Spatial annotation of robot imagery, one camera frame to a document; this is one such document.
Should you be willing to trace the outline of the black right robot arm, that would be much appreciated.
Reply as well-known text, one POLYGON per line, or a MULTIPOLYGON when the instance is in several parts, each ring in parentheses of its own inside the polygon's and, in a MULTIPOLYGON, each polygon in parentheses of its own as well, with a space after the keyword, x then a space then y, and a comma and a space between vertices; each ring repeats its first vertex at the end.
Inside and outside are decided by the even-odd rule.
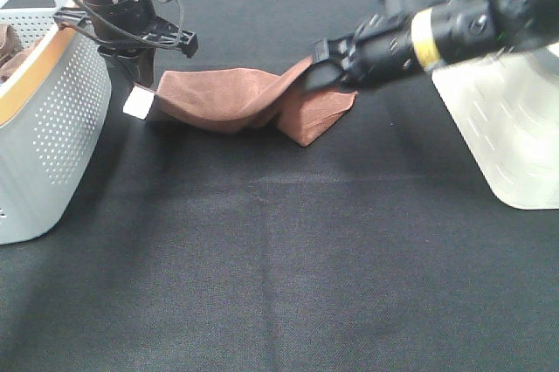
POLYGON ((324 39, 302 74, 306 92, 371 89, 421 72, 558 40, 558 0, 380 0, 357 29, 324 39))

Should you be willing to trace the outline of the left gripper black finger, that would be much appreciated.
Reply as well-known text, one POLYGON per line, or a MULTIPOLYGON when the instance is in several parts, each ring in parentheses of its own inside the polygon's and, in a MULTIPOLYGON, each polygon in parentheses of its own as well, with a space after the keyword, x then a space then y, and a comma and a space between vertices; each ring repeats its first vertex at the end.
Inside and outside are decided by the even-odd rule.
POLYGON ((115 65, 129 84, 150 88, 154 83, 155 50, 151 48, 121 51, 115 65))

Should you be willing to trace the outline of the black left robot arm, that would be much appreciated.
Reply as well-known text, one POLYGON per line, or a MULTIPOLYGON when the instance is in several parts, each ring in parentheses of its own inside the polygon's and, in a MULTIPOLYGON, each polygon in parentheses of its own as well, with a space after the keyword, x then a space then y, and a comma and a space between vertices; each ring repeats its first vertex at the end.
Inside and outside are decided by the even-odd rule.
POLYGON ((73 29, 92 40, 106 62, 130 82, 154 83, 155 51, 197 51, 197 35, 184 28, 180 0, 79 0, 54 15, 60 29, 73 29))

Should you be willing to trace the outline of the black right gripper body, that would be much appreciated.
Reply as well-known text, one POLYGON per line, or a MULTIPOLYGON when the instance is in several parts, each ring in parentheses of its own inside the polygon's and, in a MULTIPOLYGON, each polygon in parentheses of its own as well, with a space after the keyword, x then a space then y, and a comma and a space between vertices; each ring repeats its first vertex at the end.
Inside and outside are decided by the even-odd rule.
POLYGON ((317 42, 312 64, 339 66, 340 89, 372 89, 424 71, 411 39, 411 17, 378 14, 352 33, 317 42))

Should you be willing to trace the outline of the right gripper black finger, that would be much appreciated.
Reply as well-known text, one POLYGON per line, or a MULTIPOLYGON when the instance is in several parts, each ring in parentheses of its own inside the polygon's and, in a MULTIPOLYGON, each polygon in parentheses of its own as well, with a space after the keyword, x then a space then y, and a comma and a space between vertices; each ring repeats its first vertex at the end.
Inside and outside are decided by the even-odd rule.
POLYGON ((334 64, 312 64, 300 76, 303 93, 338 91, 344 71, 334 64))

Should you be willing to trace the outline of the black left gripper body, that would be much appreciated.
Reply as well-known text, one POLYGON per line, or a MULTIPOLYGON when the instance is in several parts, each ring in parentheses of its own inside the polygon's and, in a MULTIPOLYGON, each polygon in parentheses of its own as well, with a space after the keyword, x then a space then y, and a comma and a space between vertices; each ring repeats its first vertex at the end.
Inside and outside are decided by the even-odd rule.
POLYGON ((60 30, 72 29, 111 51, 163 49, 179 51, 190 59, 198 50, 195 32, 180 29, 161 17, 155 17, 139 34, 116 30, 102 23, 101 37, 94 31, 91 17, 81 8, 62 7, 54 14, 53 20, 60 30))

